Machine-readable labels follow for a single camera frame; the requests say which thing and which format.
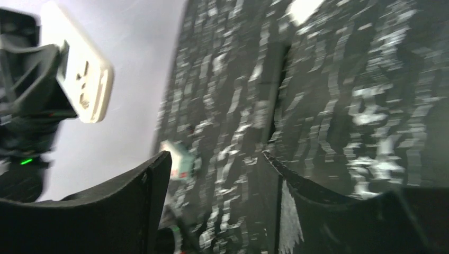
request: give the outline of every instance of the green led light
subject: green led light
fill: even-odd
[[[28,163],[30,163],[30,162],[32,162],[33,161],[33,159],[26,159],[26,160],[23,160],[21,163],[20,163],[20,165],[25,165],[25,164],[28,164]]]

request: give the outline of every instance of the white paint marks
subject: white paint marks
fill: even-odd
[[[353,143],[346,147],[345,155],[348,159],[352,159],[349,163],[349,173],[353,180],[356,181],[353,195],[356,198],[367,199],[372,198],[379,193],[372,192],[369,189],[371,180],[388,180],[393,184],[401,184],[401,178],[393,178],[391,173],[404,173],[405,169],[399,166],[396,161],[400,160],[398,156],[394,155],[394,137],[380,139],[377,146],[376,158],[372,159],[365,156],[360,156],[356,159],[353,154],[353,149],[360,144]]]
[[[240,93],[241,87],[238,87],[234,90],[234,94],[232,96],[232,103],[229,106],[228,114],[234,112],[237,109],[238,103],[240,101]]]
[[[267,124],[269,101],[258,101],[254,107],[253,127],[263,129]]]
[[[257,78],[259,78],[262,74],[262,70],[262,65],[256,65],[256,67],[254,67],[253,73],[251,74],[251,77],[249,78],[249,82],[255,81]]]
[[[276,4],[280,3],[280,2],[281,2],[281,0],[273,0],[273,1],[271,2],[271,5],[270,5],[270,6],[276,5]]]
[[[365,30],[365,29],[370,28],[370,27],[372,27],[372,26],[373,26],[373,23],[368,23],[368,24],[366,24],[366,25],[360,26],[357,30],[359,30],[359,31]]]
[[[243,162],[246,166],[256,165],[257,164],[257,157],[251,158],[251,157],[245,157],[243,159]]]
[[[353,117],[353,122],[356,125],[367,125],[387,118],[386,114],[377,113],[381,107],[373,104],[373,99],[375,95],[382,94],[389,88],[391,88],[391,85],[380,85],[366,89],[356,89],[353,91],[353,101],[349,107],[348,113]],[[366,109],[362,113],[359,113],[362,100],[365,100]]]
[[[221,73],[223,71],[223,59],[225,58],[226,53],[221,54],[219,56],[217,56],[216,58],[214,58],[214,60],[212,61],[212,71],[215,75],[217,75],[218,73]]]
[[[324,0],[293,0],[286,13],[295,26],[300,26],[318,10],[323,2]]]
[[[208,121],[208,120],[201,121],[200,124],[195,126],[195,130],[193,131],[193,133],[195,135],[199,135],[200,133],[203,132],[204,128],[206,128],[207,126],[209,126],[211,124],[212,123],[210,121]]]
[[[287,182],[284,181],[282,184],[279,253],[293,254],[294,247],[300,244],[300,240],[304,242],[296,202],[290,194]]]
[[[206,248],[210,247],[211,242],[212,242],[212,239],[211,239],[208,231],[204,231],[200,235],[200,238],[199,238],[199,244],[200,244],[201,249],[206,249]]]
[[[229,157],[228,162],[224,167],[217,168],[217,180],[216,183],[224,183],[228,179],[229,171],[231,170],[232,164],[234,164],[235,156]]]
[[[344,5],[344,4],[349,3],[349,1],[350,0],[341,0],[340,2],[337,3],[337,6],[340,7],[340,6]]]
[[[289,28],[288,22],[279,21],[279,34],[282,34],[283,32],[287,31],[288,28]]]
[[[209,16],[209,17],[213,17],[213,16],[215,16],[215,15],[217,15],[217,14],[218,14],[218,10],[217,10],[216,7],[211,8],[211,9],[208,10],[208,16]]]
[[[243,9],[243,2],[244,0],[237,0],[236,6],[232,11],[229,12],[229,19],[233,19],[240,14],[241,10]]]

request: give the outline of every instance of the small device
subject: small device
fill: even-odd
[[[193,178],[195,158],[182,144],[165,140],[160,144],[160,151],[170,152],[172,156],[171,180],[189,180]]]
[[[41,44],[59,47],[57,81],[84,123],[104,119],[114,82],[112,64],[74,18],[55,2],[41,10]]]

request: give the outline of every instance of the white wall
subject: white wall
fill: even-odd
[[[0,0],[39,13],[45,0]],[[105,120],[65,121],[41,199],[61,199],[149,158],[159,102],[171,67],[185,0],[59,0],[115,65]]]

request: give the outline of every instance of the black surface with white marks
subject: black surface with white marks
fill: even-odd
[[[192,145],[202,171],[193,181],[171,182],[168,192],[204,250],[268,248],[254,175],[263,150],[301,176],[359,199],[397,185],[449,185],[449,3],[324,1],[300,26],[286,15],[289,4],[187,5],[158,143],[183,140],[185,126],[196,126]],[[269,121],[257,109],[273,42],[291,49],[276,132],[265,146]]]
[[[257,174],[260,195],[271,197],[262,202],[270,212],[260,215],[267,235],[275,236],[267,238],[269,253],[449,252],[448,188],[401,186],[358,200],[299,176],[266,151]],[[267,175],[277,181],[268,189]]]

